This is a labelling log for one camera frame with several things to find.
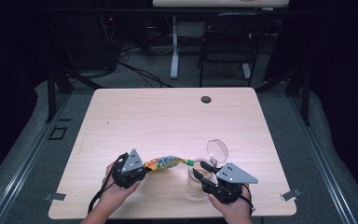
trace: gray carpet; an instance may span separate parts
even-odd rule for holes
[[[199,48],[197,44],[193,43],[188,41],[181,46],[179,78],[176,80],[169,78],[171,53],[157,54],[154,51],[146,53],[135,50],[129,54],[127,63],[153,73],[160,77],[163,82],[174,87],[197,87]],[[272,46],[273,41],[266,40],[265,46],[261,49],[253,87],[262,84],[262,75]],[[90,76],[92,73],[88,72],[83,75]],[[40,154],[37,155],[32,171],[26,176],[21,191],[18,195],[15,195],[14,203],[7,206],[7,212],[3,213],[1,220],[4,223],[79,223],[80,221],[51,220],[48,217],[50,202],[44,200],[48,192],[55,192],[58,187],[92,95],[92,90],[89,87],[77,80],[71,81],[75,87],[73,94],[64,96],[58,92],[59,99],[60,96],[62,99],[61,102],[67,102],[67,104],[53,124],[57,127],[66,127],[67,132],[62,140],[46,140],[41,144]],[[150,88],[149,84],[141,77],[120,65],[112,74],[94,78],[93,81],[107,88]],[[222,82],[222,80],[217,82],[224,85],[232,84]],[[303,194],[296,200],[297,212],[295,215],[291,217],[265,217],[264,223],[343,223],[344,221],[340,217],[316,165],[312,155],[312,145],[302,128],[302,121],[296,116],[297,108],[293,106],[296,99],[285,97],[282,92],[284,86],[283,83],[270,92],[260,93],[258,98],[289,186],[292,189],[301,189]],[[0,200],[10,184],[10,180],[32,151],[35,142],[37,142],[37,137],[47,128],[45,124],[48,112],[46,83],[42,83],[36,90],[39,94],[39,100],[33,117],[0,167]],[[331,144],[330,131],[321,104],[314,94],[311,95],[310,102],[310,129],[318,140],[332,173],[341,186],[358,223],[358,186]],[[178,223],[191,222],[191,220],[175,221]],[[173,223],[168,220],[155,222]],[[255,217],[254,222],[261,223],[261,219]]]

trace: cable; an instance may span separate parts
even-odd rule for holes
[[[78,74],[80,74],[82,77],[86,77],[88,79],[94,79],[97,77],[106,77],[107,75],[111,74],[114,71],[114,69],[109,68],[109,69],[104,69],[103,71],[101,71],[100,73],[96,73],[96,74],[92,74],[92,75],[85,75],[84,72],[82,71],[77,71]]]
[[[95,202],[101,198],[101,195],[103,195],[103,193],[109,189],[110,187],[112,187],[115,182],[113,182],[111,185],[109,185],[107,188],[105,187],[107,185],[107,182],[109,181],[110,176],[112,176],[113,173],[113,168],[115,166],[112,166],[112,168],[110,168],[109,174],[106,176],[105,181],[103,182],[103,186],[101,187],[101,189],[95,194],[95,196],[92,198],[91,202],[89,202],[89,211],[88,214],[91,212],[92,208],[94,207]]]
[[[123,62],[118,62],[119,64],[123,65],[124,67],[136,72],[139,76],[141,76],[141,78],[144,79],[144,81],[150,85],[150,87],[153,87],[153,85],[151,85],[145,78],[149,78],[149,79],[152,79],[153,81],[156,81],[157,83],[159,83],[159,87],[162,88],[163,86],[166,86],[166,87],[170,87],[170,88],[173,88],[172,85],[170,84],[167,84],[167,83],[164,83],[161,81],[161,79],[159,79],[159,77],[149,73],[149,72],[146,72],[145,70],[142,70],[142,69],[139,69],[139,68],[135,68],[135,67],[132,67],[126,63],[123,63]]]
[[[172,27],[170,26],[170,23],[168,22],[167,17],[164,17],[164,19],[167,22],[168,27],[170,27],[170,31],[171,31],[171,34],[172,34]],[[170,46],[164,46],[164,47],[151,46],[150,48],[153,51],[155,51],[157,54],[163,55],[163,54],[169,53],[173,49],[173,44],[171,44]],[[164,52],[159,52],[158,50],[156,50],[157,48],[169,48],[169,49],[164,51]]]
[[[248,190],[248,192],[249,192],[249,199],[243,197],[242,195],[240,195],[240,198],[244,199],[244,200],[249,204],[249,207],[250,207],[250,210],[251,210],[251,215],[252,215],[252,213],[253,213],[254,210],[255,210],[255,207],[254,207],[253,204],[252,204],[252,193],[251,193],[251,191],[249,190],[248,186],[246,186],[246,185],[244,185],[244,184],[242,184],[242,185]]]

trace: clear lid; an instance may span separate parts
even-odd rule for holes
[[[228,149],[219,139],[209,141],[206,150],[213,166],[222,165],[228,159]]]

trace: white furniture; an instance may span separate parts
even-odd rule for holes
[[[153,7],[262,7],[271,10],[274,7],[287,7],[289,0],[153,0]],[[177,46],[177,20],[172,19],[172,66],[171,78],[178,78],[179,50]],[[249,76],[249,66],[244,65],[242,71]]]

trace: tape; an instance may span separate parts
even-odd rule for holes
[[[66,194],[61,193],[47,193],[44,199],[51,202],[53,200],[63,201],[65,199],[65,196]]]
[[[295,200],[302,192],[299,189],[293,189],[287,193],[281,194],[281,199],[285,201]]]

